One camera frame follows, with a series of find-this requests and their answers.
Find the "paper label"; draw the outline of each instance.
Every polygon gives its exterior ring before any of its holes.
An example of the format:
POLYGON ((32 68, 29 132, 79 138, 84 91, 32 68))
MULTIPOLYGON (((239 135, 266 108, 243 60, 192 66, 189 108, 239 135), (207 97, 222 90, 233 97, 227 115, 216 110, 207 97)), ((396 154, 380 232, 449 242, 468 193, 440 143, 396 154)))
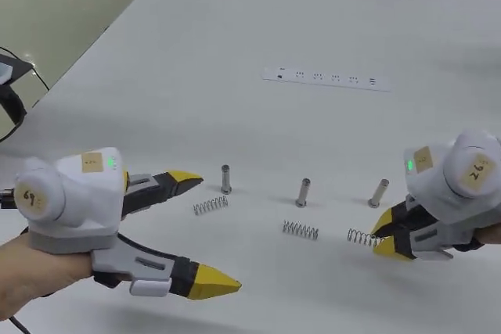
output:
POLYGON ((418 174, 432 168, 433 160, 431 159, 430 147, 425 146, 414 152, 414 162, 416 163, 416 172, 418 174))
POLYGON ((496 162, 482 153, 477 153, 473 163, 463 174, 461 183, 469 189, 478 191, 495 168, 496 162))
POLYGON ((19 183, 14 189, 16 205, 34 214, 42 214, 47 207, 47 198, 42 192, 35 191, 26 183, 19 183))
POLYGON ((87 174, 89 172, 103 172, 103 155, 102 153, 84 153, 81 155, 81 172, 87 174))

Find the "power strip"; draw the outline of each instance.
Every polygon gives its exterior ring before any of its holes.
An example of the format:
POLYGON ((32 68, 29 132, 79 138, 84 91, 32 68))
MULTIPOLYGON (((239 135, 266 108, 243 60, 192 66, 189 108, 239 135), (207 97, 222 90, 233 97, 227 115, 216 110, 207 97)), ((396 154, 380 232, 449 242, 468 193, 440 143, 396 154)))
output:
POLYGON ((360 77, 356 74, 346 76, 338 73, 292 68, 265 68, 261 73, 261 78, 270 81, 297 82, 300 84, 372 90, 375 92, 390 91, 390 85, 386 81, 375 77, 360 77))

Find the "metal pin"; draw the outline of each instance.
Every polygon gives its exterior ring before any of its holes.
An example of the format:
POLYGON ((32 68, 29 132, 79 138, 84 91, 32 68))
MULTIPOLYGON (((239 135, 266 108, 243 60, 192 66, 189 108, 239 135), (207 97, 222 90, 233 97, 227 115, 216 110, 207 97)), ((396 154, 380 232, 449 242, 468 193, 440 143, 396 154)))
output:
POLYGON ((222 171, 222 187, 221 192, 224 195, 229 195, 232 192, 232 186, 229 184, 229 166, 227 164, 221 167, 222 171))
POLYGON ((310 189, 310 179, 304 178, 301 184, 301 189, 299 191, 299 197, 296 200, 297 207, 306 206, 306 196, 308 195, 308 190, 310 189))
POLYGON ((369 204, 370 207, 373 209, 376 209, 379 207, 379 203, 381 201, 381 198, 383 198, 383 194, 386 192, 386 189, 390 185, 390 181, 387 179, 381 179, 381 182, 376 188, 376 191, 374 192, 373 196, 367 203, 369 204))

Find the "glossy floor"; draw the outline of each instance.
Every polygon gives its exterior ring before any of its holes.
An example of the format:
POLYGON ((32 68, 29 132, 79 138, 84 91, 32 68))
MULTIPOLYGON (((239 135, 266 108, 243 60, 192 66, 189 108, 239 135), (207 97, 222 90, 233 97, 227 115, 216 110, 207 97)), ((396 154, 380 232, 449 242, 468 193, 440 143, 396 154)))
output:
POLYGON ((132 0, 0 0, 0 46, 52 86, 132 0))

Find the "metal spring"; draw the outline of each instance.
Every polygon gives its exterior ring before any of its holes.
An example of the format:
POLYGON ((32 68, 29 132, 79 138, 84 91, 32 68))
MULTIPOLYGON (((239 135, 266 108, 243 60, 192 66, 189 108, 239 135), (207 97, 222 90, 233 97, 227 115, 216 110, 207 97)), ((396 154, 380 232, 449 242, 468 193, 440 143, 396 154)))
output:
POLYGON ((306 226, 299 222, 283 221, 282 232, 311 240, 317 240, 319 237, 319 230, 317 228, 306 226))
POLYGON ((378 238, 377 236, 372 234, 361 232, 356 228, 350 228, 348 230, 348 241, 354 242, 355 244, 362 244, 364 246, 372 246, 375 248, 383 241, 383 239, 378 238))
POLYGON ((228 206, 228 199, 226 196, 220 196, 215 199, 209 199, 204 203, 198 203, 193 205, 193 211, 195 215, 201 215, 208 213, 209 211, 221 209, 222 207, 228 206))

